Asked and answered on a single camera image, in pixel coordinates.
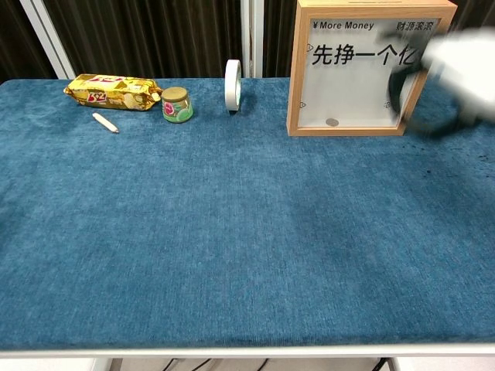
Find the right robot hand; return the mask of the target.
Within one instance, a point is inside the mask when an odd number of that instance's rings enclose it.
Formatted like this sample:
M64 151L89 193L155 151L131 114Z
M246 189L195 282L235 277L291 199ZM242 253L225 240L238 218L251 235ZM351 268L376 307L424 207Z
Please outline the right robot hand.
M415 133L440 139L482 122L494 124L494 28L464 29L437 36L405 31L383 31L379 39L405 41L417 54L412 64L392 70L387 95L395 118ZM418 73L438 78L457 100L454 119L433 127L402 112L401 92L409 76Z

